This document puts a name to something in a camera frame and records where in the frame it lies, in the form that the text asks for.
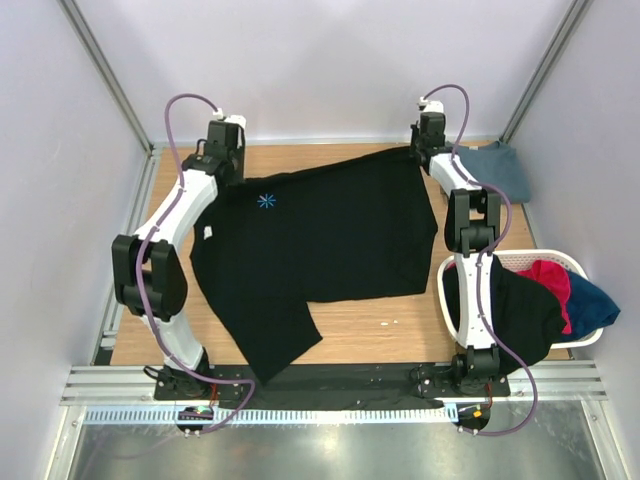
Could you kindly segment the black t-shirt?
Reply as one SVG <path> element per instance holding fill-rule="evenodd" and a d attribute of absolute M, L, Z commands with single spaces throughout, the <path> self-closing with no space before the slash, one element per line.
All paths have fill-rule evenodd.
<path fill-rule="evenodd" d="M 321 340 L 309 304 L 425 291 L 438 225 L 405 147 L 225 188 L 199 216 L 198 286 L 261 383 Z"/>

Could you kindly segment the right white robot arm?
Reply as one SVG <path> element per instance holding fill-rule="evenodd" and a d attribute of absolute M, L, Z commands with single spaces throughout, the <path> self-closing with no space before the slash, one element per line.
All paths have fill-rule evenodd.
<path fill-rule="evenodd" d="M 440 101 L 422 98 L 411 126 L 411 153 L 448 195 L 444 239 L 458 279 L 462 351 L 449 365 L 427 365 L 415 376 L 425 398 L 480 396 L 499 374 L 499 345 L 491 318 L 490 248 L 500 236 L 501 198 L 483 188 L 446 146 L 446 116 Z"/>

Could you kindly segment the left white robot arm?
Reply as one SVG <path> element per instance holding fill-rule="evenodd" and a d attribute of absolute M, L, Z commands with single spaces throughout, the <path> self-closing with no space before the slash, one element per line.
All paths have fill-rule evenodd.
<path fill-rule="evenodd" d="M 242 181 L 246 119 L 214 115 L 195 152 L 177 162 L 177 180 L 152 216 L 111 246 L 116 300 L 151 330 L 164 364 L 144 373 L 157 400 L 200 400 L 212 391 L 206 349 L 195 338 L 185 304 L 188 282 L 182 245 L 204 210 L 226 186 Z"/>

